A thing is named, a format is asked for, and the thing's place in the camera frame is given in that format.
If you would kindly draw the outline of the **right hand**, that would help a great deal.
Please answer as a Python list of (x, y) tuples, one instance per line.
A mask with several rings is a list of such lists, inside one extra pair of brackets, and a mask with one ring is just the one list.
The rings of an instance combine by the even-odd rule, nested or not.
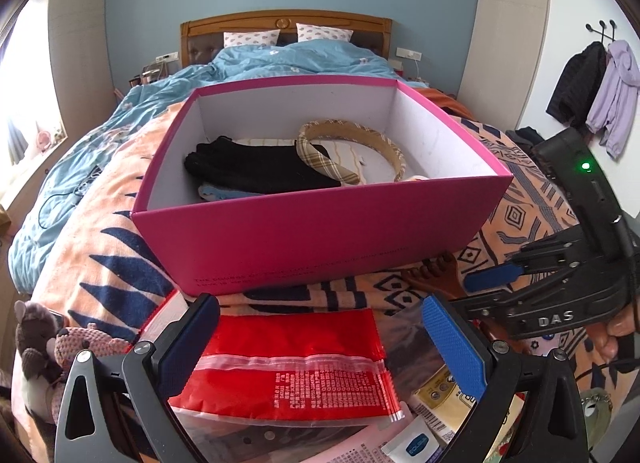
[(611, 362), (616, 358), (620, 345), (618, 340), (634, 331), (636, 331), (636, 324), (634, 324), (634, 307), (631, 305), (620, 310), (606, 323), (593, 323), (586, 326), (588, 337), (605, 362)]

